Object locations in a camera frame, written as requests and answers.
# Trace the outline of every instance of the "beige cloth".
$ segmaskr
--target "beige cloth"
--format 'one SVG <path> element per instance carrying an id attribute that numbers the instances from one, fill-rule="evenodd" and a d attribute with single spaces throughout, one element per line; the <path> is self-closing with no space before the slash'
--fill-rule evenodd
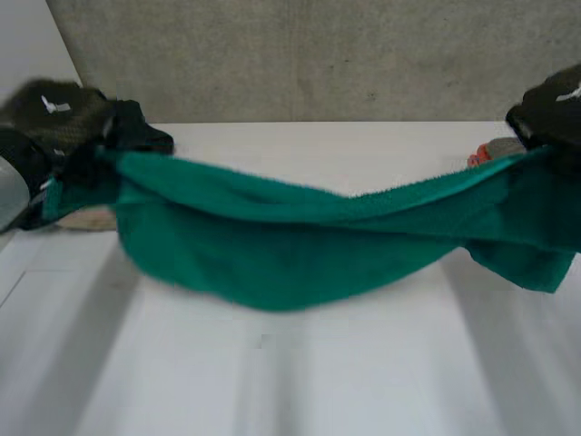
<path id="1" fill-rule="evenodd" d="M 81 209 L 65 216 L 56 225 L 65 229 L 75 230 L 117 230 L 115 214 L 105 206 Z"/>

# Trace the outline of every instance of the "white table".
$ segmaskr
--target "white table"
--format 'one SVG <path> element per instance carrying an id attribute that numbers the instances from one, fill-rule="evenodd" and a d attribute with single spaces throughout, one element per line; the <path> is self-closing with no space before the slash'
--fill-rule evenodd
<path id="1" fill-rule="evenodd" d="M 159 127 L 181 156 L 341 193 L 459 169 L 509 134 Z M 577 435 L 580 284 L 576 263 L 556 295 L 524 291 L 458 250 L 376 292 L 275 315 L 142 276 L 115 233 L 19 233 L 0 252 L 2 434 Z"/>

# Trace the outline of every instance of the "gray wall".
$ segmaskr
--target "gray wall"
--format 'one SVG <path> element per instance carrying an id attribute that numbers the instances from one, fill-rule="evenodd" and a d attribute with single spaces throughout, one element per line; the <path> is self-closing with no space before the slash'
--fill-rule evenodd
<path id="1" fill-rule="evenodd" d="M 152 122 L 489 120 L 581 60 L 579 0 L 48 0 Z"/>

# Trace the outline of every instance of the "green cloth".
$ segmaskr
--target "green cloth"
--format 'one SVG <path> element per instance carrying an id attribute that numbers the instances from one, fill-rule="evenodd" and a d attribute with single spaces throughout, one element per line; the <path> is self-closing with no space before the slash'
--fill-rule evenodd
<path id="1" fill-rule="evenodd" d="M 554 292 L 581 249 L 581 182 L 554 151 L 509 156 L 380 193 L 344 197 L 156 154 L 111 153 L 119 179 L 47 195 L 55 218 L 108 203 L 146 273 L 269 311 L 394 282 L 465 247 L 511 282 Z"/>

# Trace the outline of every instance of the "concrete wall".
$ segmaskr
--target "concrete wall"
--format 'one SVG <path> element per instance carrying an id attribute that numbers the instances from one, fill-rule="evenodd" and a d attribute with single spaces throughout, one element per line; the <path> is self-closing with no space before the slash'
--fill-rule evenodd
<path id="1" fill-rule="evenodd" d="M 502 119 L 581 60 L 578 0 L 48 0 L 153 122 Z"/>

